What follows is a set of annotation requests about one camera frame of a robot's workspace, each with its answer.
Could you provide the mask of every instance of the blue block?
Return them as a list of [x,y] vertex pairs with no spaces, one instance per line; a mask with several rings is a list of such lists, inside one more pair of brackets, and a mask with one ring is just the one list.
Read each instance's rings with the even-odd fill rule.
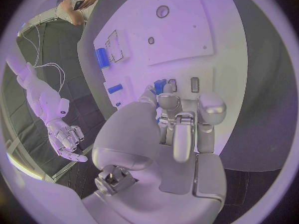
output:
[[166,85],[166,83],[167,83],[166,79],[157,80],[154,82],[154,88],[156,90],[157,95],[163,93],[163,88]]
[[99,64],[99,67],[101,69],[106,68],[106,67],[110,67],[110,62],[107,56],[107,52],[105,48],[99,48],[97,50],[95,50],[95,54],[97,57],[97,61]]
[[112,87],[108,88],[108,92],[109,92],[109,94],[113,94],[116,91],[120,91],[122,88],[123,88],[123,86],[121,84],[118,84],[116,86],[112,86]]

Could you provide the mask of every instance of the round hole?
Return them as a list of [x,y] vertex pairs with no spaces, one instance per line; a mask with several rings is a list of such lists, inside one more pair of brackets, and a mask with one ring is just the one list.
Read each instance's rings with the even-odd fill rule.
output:
[[149,44],[150,44],[150,45],[153,45],[153,44],[154,44],[154,38],[153,38],[152,36],[149,38]]
[[159,17],[159,18],[166,17],[169,14],[169,7],[164,6],[164,5],[159,6],[156,14],[157,14],[157,17]]

